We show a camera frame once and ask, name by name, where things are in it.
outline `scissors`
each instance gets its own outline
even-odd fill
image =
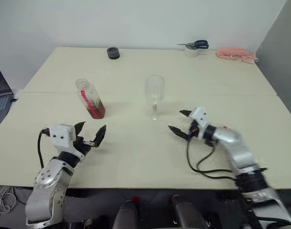
[[[193,43],[186,43],[186,44],[177,44],[177,45],[186,45],[186,46],[195,46],[197,49],[208,49],[209,44],[206,40],[198,40]]]

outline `clear plastic glass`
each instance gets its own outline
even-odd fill
[[[152,107],[152,118],[157,119],[157,105],[165,97],[165,80],[160,75],[151,75],[145,82],[146,99]]]
[[[75,85],[78,89],[78,96],[91,117],[94,119],[103,118],[105,115],[105,107],[94,85],[90,84],[86,79],[78,79]]]

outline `pink towel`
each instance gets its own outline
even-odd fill
[[[245,63],[255,63],[258,60],[254,52],[235,47],[221,48],[217,51],[217,56],[233,61],[243,61]]]

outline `white table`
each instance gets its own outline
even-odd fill
[[[87,121],[81,135],[94,138],[107,124],[98,149],[77,166],[70,187],[123,188],[235,188],[232,181],[211,180],[195,174],[187,165],[186,142],[167,127],[186,131],[191,120],[178,111],[205,106],[208,121],[239,130],[275,188],[291,188],[291,115],[277,96],[169,95],[160,107],[158,120],[146,114],[140,97],[101,94],[106,106],[102,120],[92,119],[73,93],[24,93],[0,125],[0,185],[32,186],[40,169],[38,133],[52,124]],[[46,164],[56,150],[42,139]],[[198,140],[191,144],[193,161],[210,151]],[[204,169],[228,168],[225,152],[218,147]]]
[[[167,95],[276,95],[255,64],[218,58],[202,51],[187,58],[180,50],[121,49],[110,60],[102,48],[56,48],[25,88],[25,92],[76,92],[75,81],[86,78],[99,94],[135,96],[144,91],[146,77],[166,80]]]

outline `red liquid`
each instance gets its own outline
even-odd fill
[[[94,109],[90,109],[89,107],[87,108],[89,114],[91,115],[92,118],[94,119],[101,119],[105,115],[105,107],[103,106],[102,101],[100,100],[98,107],[94,106]]]

